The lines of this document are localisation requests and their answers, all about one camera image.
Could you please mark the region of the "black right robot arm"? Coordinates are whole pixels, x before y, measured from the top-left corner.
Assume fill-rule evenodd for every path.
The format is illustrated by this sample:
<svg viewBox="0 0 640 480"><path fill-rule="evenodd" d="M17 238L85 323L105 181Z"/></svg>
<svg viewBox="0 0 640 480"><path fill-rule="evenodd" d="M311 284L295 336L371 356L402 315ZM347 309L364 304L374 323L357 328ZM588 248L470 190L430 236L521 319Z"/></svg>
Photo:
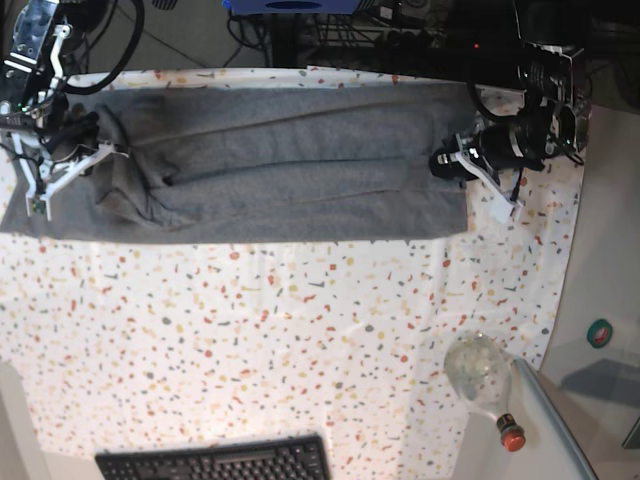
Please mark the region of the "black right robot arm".
<svg viewBox="0 0 640 480"><path fill-rule="evenodd" d="M13 44L1 64L1 131L33 137L36 146L55 154L97 133L98 115L67 118L68 94L88 96L110 85L135 52L145 23L145 6L135 12L130 40L111 71L94 85L70 83L65 56L81 47L107 13L106 1L29 1L18 14Z"/></svg>

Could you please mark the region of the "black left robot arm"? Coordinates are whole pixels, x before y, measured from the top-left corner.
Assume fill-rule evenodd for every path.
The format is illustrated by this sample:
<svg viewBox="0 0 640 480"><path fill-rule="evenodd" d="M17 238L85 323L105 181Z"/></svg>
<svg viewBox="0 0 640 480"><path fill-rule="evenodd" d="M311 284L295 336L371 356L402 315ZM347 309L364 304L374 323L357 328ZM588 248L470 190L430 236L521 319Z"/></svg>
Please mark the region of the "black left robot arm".
<svg viewBox="0 0 640 480"><path fill-rule="evenodd" d="M586 93L584 15L568 1L515 1L519 48L512 55L524 105L498 115L480 98L478 62L469 62L466 82L477 112L489 124L449 140L429 160L431 172L445 180L476 180L459 156L496 179L504 170L542 171L544 162L565 155L583 163L591 104Z"/></svg>

